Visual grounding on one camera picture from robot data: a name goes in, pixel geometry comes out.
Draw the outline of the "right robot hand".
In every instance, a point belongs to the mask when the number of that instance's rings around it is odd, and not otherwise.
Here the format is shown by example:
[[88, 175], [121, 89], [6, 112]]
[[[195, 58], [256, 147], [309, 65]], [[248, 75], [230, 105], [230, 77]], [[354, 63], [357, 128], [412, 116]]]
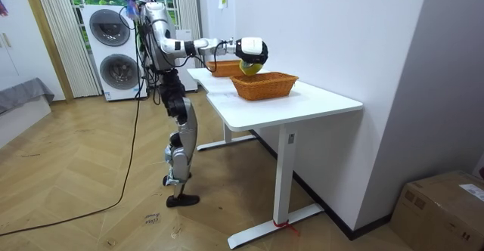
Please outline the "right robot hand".
[[268, 60], [268, 47], [259, 37], [244, 37], [235, 44], [235, 55], [245, 64], [261, 64]]

